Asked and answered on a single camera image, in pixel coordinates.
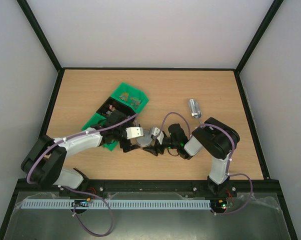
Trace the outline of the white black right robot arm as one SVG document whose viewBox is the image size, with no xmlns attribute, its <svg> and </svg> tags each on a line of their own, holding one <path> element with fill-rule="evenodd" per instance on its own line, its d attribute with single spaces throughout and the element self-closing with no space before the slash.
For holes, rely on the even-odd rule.
<svg viewBox="0 0 301 240">
<path fill-rule="evenodd" d="M 229 182 L 229 165 L 237 144 L 239 134 L 231 127 L 210 117 L 187 137 L 181 125 L 174 123 L 168 127 L 168 134 L 153 128 L 150 139 L 154 144 L 142 149 L 154 156 L 164 154 L 165 150 L 176 150 L 178 156 L 189 160 L 205 149 L 212 156 L 212 165 L 207 177 L 207 189 L 214 196 L 221 195 Z"/>
</svg>

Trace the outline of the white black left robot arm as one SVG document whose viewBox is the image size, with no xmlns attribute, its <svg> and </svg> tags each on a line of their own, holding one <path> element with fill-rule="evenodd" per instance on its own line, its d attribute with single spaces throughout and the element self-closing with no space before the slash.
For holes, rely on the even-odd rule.
<svg viewBox="0 0 301 240">
<path fill-rule="evenodd" d="M 143 136 L 143 129 L 134 123 L 138 114 L 131 116 L 118 110 L 85 130 L 64 137 L 38 138 L 20 168 L 26 174 L 26 182 L 47 188 L 52 185 L 78 188 L 84 175 L 76 169 L 64 168 L 67 158 L 90 148 L 118 142 L 124 153 L 139 148 L 131 140 Z"/>
</svg>

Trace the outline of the black bin with lollipops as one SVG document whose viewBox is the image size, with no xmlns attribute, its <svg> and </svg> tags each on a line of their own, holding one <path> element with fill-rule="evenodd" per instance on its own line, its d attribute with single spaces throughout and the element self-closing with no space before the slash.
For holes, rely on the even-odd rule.
<svg viewBox="0 0 301 240">
<path fill-rule="evenodd" d="M 136 112 L 128 105 L 109 97 L 96 111 L 97 114 L 103 117 L 109 117 L 115 110 L 125 114 L 126 116 L 132 116 Z"/>
</svg>

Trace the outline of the silver metal scoop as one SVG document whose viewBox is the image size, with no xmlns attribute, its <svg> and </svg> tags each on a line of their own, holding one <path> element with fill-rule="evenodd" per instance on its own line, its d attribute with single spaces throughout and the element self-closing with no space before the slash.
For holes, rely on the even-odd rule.
<svg viewBox="0 0 301 240">
<path fill-rule="evenodd" d="M 201 117 L 203 114 L 199 107 L 198 102 L 192 98 L 188 101 L 188 107 L 192 118 L 196 119 L 199 122 L 199 124 L 202 125 L 203 121 L 201 120 Z"/>
</svg>

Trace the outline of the silver metal jar lid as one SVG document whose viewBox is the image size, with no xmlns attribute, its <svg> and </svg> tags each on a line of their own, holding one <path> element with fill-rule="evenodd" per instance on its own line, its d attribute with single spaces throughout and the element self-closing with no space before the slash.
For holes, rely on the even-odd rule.
<svg viewBox="0 0 301 240">
<path fill-rule="evenodd" d="M 152 142 L 152 134 L 149 130 L 143 130 L 143 136 L 136 138 L 136 143 L 142 148 L 150 146 Z"/>
</svg>

